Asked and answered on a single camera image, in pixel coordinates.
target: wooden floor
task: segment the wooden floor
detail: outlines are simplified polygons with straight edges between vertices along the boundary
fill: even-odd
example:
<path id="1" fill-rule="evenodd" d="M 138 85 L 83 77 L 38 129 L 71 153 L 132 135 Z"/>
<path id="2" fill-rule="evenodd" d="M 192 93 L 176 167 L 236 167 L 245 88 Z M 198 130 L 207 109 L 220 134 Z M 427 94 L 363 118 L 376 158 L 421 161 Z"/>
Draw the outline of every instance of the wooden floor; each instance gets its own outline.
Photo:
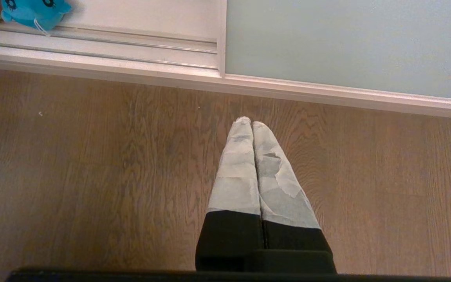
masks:
<path id="1" fill-rule="evenodd" d="M 0 71 L 0 281 L 193 269 L 242 115 L 278 137 L 340 273 L 451 275 L 451 119 Z"/>

